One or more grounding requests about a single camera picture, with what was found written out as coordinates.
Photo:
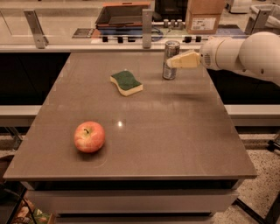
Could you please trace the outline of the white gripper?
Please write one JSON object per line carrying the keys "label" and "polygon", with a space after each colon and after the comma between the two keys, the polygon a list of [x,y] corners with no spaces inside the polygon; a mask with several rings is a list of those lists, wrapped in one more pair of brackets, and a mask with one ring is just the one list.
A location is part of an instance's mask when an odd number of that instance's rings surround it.
{"label": "white gripper", "polygon": [[243,39],[240,38],[210,38],[199,50],[189,50],[173,56],[166,61],[170,68],[195,68],[200,62],[207,69],[242,70],[244,66],[239,59],[239,51]]}

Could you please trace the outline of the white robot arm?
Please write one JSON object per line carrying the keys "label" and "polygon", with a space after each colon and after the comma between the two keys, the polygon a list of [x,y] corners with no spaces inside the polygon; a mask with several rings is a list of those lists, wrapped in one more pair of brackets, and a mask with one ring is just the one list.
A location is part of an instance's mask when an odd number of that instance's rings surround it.
{"label": "white robot arm", "polygon": [[210,38],[199,52],[189,50],[167,60],[170,68],[195,68],[199,65],[271,81],[280,86],[280,37],[262,31],[246,38]]}

